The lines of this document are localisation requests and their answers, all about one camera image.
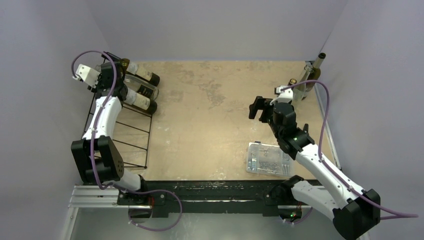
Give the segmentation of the dark open-neck wine bottle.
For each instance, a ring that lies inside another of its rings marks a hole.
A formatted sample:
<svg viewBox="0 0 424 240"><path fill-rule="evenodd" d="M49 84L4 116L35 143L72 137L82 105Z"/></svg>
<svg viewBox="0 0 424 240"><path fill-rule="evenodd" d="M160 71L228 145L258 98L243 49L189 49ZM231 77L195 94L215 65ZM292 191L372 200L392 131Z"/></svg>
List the dark open-neck wine bottle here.
<svg viewBox="0 0 424 240"><path fill-rule="evenodd" d="M124 102L127 105L149 115L153 115L158 108L158 105L154 100L151 100L130 88L127 89L127 95Z"/></svg>

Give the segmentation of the clear glass black-label bottle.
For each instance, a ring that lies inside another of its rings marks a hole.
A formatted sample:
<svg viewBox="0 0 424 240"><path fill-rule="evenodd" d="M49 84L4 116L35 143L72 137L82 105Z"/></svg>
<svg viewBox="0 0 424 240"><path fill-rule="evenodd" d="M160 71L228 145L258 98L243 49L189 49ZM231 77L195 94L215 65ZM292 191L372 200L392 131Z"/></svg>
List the clear glass black-label bottle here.
<svg viewBox="0 0 424 240"><path fill-rule="evenodd" d="M130 75L127 73L127 67L124 65L124 63L122 61L119 61L123 67L126 68L125 70L125 77L124 77L124 84L127 86L127 89L132 89L135 92L151 99L151 100L155 100L159 94L159 90L157 88L157 86L154 86L136 76ZM108 95L111 96L112 91L115 88L115 84L116 81L113 80L113 84L111 87L110 92L108 93ZM96 93L96 88L92 88L91 91L93 93Z"/></svg>

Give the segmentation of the dark green labelled wine bottle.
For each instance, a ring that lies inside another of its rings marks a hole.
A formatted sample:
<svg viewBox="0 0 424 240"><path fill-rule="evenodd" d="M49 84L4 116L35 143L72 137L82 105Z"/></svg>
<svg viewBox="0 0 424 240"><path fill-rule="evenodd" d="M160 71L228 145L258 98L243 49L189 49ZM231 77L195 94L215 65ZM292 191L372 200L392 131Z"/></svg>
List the dark green labelled wine bottle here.
<svg viewBox="0 0 424 240"><path fill-rule="evenodd" d="M110 52L105 52L108 56L112 58L114 62L123 62L123 64L127 67L126 72L132 76L138 77L151 85L157 87L160 83L160 77L152 71L147 70L143 66L135 63L128 58L120 58Z"/></svg>

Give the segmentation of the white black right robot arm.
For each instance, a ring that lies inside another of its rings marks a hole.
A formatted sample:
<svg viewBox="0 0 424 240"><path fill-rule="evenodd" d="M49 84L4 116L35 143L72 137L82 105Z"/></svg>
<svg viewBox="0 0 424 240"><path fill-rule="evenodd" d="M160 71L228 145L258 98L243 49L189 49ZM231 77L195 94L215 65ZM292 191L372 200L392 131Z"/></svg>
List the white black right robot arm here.
<svg viewBox="0 0 424 240"><path fill-rule="evenodd" d="M324 186L320 190L299 176L289 179L280 196L288 204L296 200L306 203L332 221L337 232L346 240L356 240L381 222L378 205L380 195L365 190L350 180L319 150L308 133L299 128L294 107L287 102L257 96L249 106L249 119L257 112L259 121L270 126L278 146L294 161L304 166Z"/></svg>

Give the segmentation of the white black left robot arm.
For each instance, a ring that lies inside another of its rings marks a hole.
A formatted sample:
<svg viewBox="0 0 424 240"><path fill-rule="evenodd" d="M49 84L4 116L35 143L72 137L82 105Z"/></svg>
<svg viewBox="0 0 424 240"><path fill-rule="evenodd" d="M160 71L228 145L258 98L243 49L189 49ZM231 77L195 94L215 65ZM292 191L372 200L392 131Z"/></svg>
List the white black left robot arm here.
<svg viewBox="0 0 424 240"><path fill-rule="evenodd" d="M123 158L113 142L123 103L135 99L135 92L124 83L120 64L107 62L100 70L80 64L75 79L90 87L95 101L88 129L70 147L82 182L97 185L100 189L115 186L130 192L129 197L136 204L146 203L149 191L143 187L143 177L125 169Z"/></svg>

